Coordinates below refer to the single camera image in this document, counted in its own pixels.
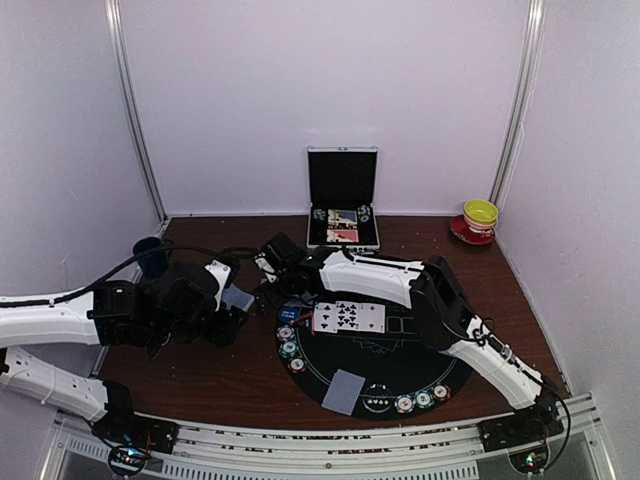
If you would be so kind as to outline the orange chip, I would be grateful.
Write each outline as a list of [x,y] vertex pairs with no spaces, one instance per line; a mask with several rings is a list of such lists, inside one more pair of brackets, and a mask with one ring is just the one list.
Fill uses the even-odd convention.
[[448,385],[438,384],[432,388],[432,394],[436,401],[445,402],[451,398],[451,389]]
[[304,373],[307,369],[307,362],[300,357],[292,358],[288,362],[288,369],[293,374]]

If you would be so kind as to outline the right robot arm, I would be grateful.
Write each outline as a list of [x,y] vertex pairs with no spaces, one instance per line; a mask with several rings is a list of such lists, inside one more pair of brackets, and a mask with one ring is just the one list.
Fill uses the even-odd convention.
[[277,307],[304,294],[355,294],[410,311],[417,339],[428,349],[475,370],[507,400],[514,413],[483,422],[482,432],[500,446],[535,441],[546,433],[569,432],[570,414],[555,384],[518,358],[472,309],[448,262],[403,261],[359,255],[334,245],[306,250],[283,232],[254,255],[266,279],[259,292]]

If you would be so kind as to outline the blue-backed card deck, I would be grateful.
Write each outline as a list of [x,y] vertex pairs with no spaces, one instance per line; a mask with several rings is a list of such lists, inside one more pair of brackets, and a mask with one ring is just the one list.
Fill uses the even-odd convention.
[[235,284],[231,284],[222,292],[221,300],[228,308],[235,307],[244,312],[248,312],[255,302],[255,297]]

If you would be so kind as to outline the dealt card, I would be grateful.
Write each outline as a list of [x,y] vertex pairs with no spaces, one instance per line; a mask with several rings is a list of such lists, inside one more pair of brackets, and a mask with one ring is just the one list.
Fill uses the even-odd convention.
[[364,377],[338,369],[329,383],[321,406],[326,410],[351,416],[364,383]]
[[298,296],[288,299],[284,306],[291,308],[305,308],[305,309],[313,309],[316,303],[317,296]]

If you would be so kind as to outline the blue chip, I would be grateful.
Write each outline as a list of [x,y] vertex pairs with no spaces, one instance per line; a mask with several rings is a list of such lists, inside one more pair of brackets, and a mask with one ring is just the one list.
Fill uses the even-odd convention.
[[292,341],[295,339],[295,329],[289,325],[280,326],[276,330],[276,337],[280,342]]
[[415,409],[415,399],[413,395],[399,395],[394,400],[394,407],[399,414],[409,414]]

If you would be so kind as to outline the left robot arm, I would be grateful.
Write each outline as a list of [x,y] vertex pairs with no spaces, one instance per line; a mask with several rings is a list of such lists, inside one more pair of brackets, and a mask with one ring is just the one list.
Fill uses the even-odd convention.
[[232,266],[175,263],[138,283],[101,281],[58,297],[1,302],[1,384],[88,421],[95,435],[132,445],[154,438],[129,389],[83,378],[33,357],[26,347],[54,343],[134,346],[151,357],[171,344],[204,339],[231,344],[249,317],[253,295],[234,283]]

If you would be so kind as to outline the three of clubs card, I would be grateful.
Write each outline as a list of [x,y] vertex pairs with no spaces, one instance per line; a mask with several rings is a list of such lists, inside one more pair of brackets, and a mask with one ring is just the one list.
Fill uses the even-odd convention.
[[337,307],[334,303],[318,302],[312,317],[314,333],[331,333],[338,331]]

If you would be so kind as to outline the green chip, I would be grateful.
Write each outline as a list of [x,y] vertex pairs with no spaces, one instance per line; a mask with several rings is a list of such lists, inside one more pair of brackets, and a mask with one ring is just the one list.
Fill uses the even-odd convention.
[[420,409],[429,409],[435,405],[435,398],[431,391],[420,390],[414,395],[415,405]]
[[279,355],[282,358],[294,358],[298,352],[298,344],[293,340],[281,342],[279,345]]

